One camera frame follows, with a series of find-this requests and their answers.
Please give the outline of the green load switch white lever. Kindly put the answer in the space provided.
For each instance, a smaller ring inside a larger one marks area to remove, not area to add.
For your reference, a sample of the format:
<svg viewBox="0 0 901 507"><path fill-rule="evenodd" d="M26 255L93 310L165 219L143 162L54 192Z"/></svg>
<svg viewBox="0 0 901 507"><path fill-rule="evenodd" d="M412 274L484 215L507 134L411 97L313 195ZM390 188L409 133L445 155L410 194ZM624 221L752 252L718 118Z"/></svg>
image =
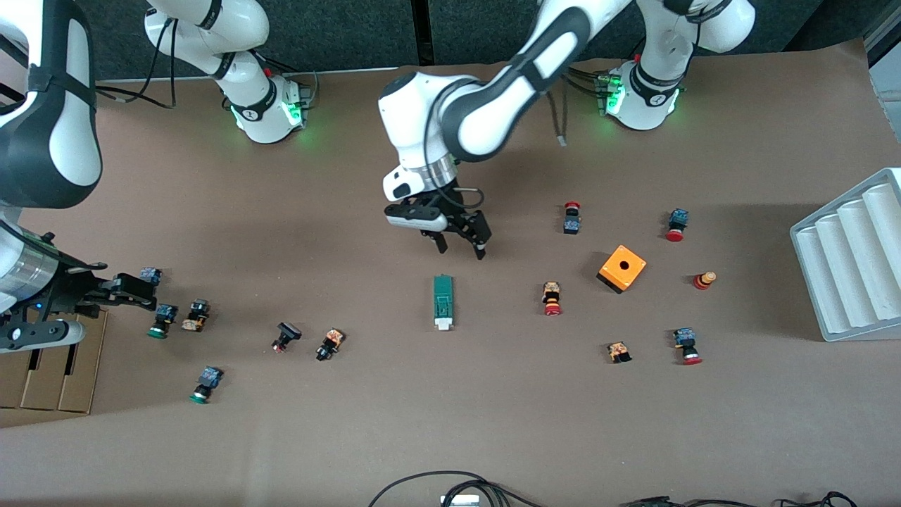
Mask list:
<svg viewBox="0 0 901 507"><path fill-rule="evenodd" d="M432 303L434 303L434 325L437 330L451 331L454 326L453 277L439 274L432 280Z"/></svg>

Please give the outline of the brown paper table cover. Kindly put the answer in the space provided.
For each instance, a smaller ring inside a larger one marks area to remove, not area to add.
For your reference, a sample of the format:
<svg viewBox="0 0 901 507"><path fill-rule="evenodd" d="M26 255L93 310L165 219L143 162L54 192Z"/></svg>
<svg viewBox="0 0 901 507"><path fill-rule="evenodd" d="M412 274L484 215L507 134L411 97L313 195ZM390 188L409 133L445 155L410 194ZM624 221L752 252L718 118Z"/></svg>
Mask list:
<svg viewBox="0 0 901 507"><path fill-rule="evenodd" d="M149 312L114 308L91 415L0 430L0 505L350 507L429 470L557 507L831 490L901 505L901 341L821 340L789 237L901 165L861 42L699 58L649 132L573 91L563 147L537 103L501 154L461 167L486 193L481 261L383 218L397 158L376 102L400 74L322 76L309 128L271 146L209 81L179 83L172 111L102 102L99 186L23 224L112 273L160 267L161 301L209 299L212 318L155 340ZM618 245L647 263L622 294L596 279ZM699 291L703 272L717 280ZM544 314L549 280L560 315ZM284 353L280 322L303 333ZM683 327L699 365L675 347ZM346 339L318 361L332 328ZM198 404L206 366L225 373Z"/></svg>

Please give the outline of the grey ribbed plastic tray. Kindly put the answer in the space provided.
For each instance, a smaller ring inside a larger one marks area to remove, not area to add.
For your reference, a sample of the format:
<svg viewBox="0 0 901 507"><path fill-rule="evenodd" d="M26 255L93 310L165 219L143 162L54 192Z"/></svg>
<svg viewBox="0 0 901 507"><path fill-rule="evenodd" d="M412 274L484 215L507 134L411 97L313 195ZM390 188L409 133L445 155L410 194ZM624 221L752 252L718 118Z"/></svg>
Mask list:
<svg viewBox="0 0 901 507"><path fill-rule="evenodd" d="M790 239L825 342L901 341L901 167L821 206Z"/></svg>

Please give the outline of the grey metal cabinet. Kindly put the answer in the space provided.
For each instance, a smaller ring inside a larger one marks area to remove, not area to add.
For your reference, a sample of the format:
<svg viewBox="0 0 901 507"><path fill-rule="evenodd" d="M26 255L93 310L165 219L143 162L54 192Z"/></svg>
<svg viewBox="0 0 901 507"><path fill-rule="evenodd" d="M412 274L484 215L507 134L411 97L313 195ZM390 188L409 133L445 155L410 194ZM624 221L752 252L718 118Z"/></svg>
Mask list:
<svg viewBox="0 0 901 507"><path fill-rule="evenodd" d="M876 95L884 101L901 101L901 2L879 16L866 32L864 45Z"/></svg>

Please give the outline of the beige black switch block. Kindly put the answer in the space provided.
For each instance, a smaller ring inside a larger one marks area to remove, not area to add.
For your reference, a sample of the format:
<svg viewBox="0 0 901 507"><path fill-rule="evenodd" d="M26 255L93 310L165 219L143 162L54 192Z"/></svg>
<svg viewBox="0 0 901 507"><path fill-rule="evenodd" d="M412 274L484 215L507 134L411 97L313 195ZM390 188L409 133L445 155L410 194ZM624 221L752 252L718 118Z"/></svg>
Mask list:
<svg viewBox="0 0 901 507"><path fill-rule="evenodd" d="M190 332L202 332L210 315L210 304L206 299L194 299L189 314L182 321L181 328Z"/></svg>

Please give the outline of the black selector switch orange block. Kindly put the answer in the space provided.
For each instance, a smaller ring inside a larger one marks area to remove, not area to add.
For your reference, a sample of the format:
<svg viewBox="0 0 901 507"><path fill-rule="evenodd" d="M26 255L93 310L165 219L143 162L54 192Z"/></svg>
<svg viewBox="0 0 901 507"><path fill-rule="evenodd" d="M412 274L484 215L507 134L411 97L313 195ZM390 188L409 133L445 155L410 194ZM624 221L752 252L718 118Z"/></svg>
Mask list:
<svg viewBox="0 0 901 507"><path fill-rule="evenodd" d="M331 330L326 332L324 340L318 347L316 351L316 360L318 361L327 361L334 356L335 353L340 350L342 343L344 343L346 336L344 332L338 330L337 328L332 328Z"/></svg>

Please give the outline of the orange button enclosure box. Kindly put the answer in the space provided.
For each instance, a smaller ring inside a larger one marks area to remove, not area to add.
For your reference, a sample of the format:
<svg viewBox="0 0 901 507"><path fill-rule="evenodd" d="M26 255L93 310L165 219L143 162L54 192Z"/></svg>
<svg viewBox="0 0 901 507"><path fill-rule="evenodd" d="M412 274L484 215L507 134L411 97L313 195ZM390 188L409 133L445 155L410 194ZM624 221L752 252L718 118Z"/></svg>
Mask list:
<svg viewBox="0 0 901 507"><path fill-rule="evenodd" d="M611 291L622 294L634 285L646 261L624 245L618 245L596 273L596 279Z"/></svg>

